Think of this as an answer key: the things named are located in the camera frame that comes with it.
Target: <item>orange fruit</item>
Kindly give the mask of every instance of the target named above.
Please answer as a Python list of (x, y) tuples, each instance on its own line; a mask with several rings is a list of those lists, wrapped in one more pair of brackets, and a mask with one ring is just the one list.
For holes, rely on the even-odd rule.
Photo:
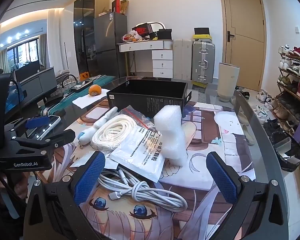
[(97, 96), (101, 94), (101, 87), (98, 85), (92, 85), (89, 87), (89, 95), (91, 96)]

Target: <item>blue eye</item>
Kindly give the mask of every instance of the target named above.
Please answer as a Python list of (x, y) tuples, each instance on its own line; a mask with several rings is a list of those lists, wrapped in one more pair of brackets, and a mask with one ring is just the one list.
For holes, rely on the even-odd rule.
[(94, 208), (105, 208), (106, 204), (107, 204), (106, 200), (104, 198), (99, 197), (95, 200), (93, 207)]
[(145, 217), (147, 215), (147, 209), (144, 205), (136, 205), (133, 209), (133, 213), (140, 217)]

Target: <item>human hand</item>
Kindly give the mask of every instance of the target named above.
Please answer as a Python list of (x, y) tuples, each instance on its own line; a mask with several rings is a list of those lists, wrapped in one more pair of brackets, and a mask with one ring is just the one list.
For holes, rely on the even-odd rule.
[[(29, 176), (30, 176), (30, 172), (23, 172), (23, 178), (14, 187), (14, 191), (21, 199), (25, 199), (28, 194), (28, 178), (29, 178)], [(7, 182), (7, 177), (4, 174), (2, 175), (2, 177)], [(0, 181), (0, 189), (3, 189), (3, 188), (4, 188), (4, 186)], [(4, 204), (1, 195), (0, 195), (0, 203)]]

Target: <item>suitcase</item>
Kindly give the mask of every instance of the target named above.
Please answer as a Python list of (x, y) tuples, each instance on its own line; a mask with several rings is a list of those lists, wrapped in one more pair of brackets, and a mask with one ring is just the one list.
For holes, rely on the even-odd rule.
[(173, 41), (173, 78), (191, 80), (192, 41)]
[(205, 41), (192, 44), (191, 80), (200, 83), (212, 83), (215, 61), (215, 45)]

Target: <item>open black box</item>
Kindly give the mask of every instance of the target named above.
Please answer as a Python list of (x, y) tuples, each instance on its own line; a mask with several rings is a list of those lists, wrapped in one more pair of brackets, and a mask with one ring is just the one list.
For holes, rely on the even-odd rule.
[(190, 101), (188, 84), (162, 80), (129, 80), (107, 93), (110, 108), (122, 110), (131, 105), (146, 117), (153, 118), (166, 105), (183, 107)]

